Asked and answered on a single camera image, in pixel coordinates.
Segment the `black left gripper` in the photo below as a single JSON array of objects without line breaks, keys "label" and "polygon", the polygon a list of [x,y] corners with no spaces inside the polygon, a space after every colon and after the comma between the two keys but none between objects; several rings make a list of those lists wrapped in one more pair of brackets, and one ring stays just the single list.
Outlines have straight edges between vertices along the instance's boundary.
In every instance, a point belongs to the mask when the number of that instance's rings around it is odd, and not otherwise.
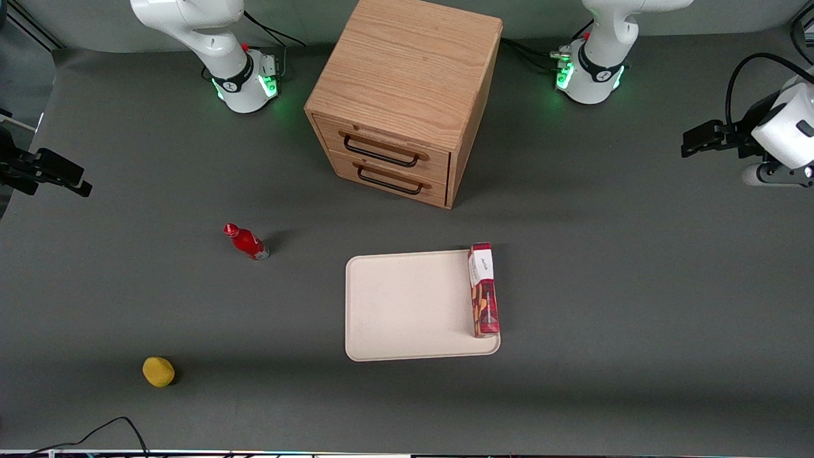
[{"label": "black left gripper", "polygon": [[[777,100],[779,91],[774,91],[760,101],[750,105],[740,121],[735,122],[729,133],[730,143],[738,148],[738,157],[741,159],[758,156],[761,159],[774,159],[751,134],[758,127],[764,117],[769,113]],[[728,127],[723,121],[706,121],[694,128],[694,132],[686,132],[682,136],[681,158],[689,158],[703,151],[720,151],[725,149],[725,136]]]}]

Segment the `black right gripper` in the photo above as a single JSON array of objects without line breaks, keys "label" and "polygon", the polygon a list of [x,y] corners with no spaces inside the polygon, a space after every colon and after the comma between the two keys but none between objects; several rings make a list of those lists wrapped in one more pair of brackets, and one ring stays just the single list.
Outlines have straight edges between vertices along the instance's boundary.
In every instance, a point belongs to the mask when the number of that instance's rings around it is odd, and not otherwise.
[{"label": "black right gripper", "polygon": [[[38,181],[34,176],[38,163]],[[93,186],[83,180],[84,168],[47,148],[30,153],[15,145],[9,131],[1,127],[1,183],[23,194],[35,195],[38,183],[61,186],[80,197],[89,197]]]}]

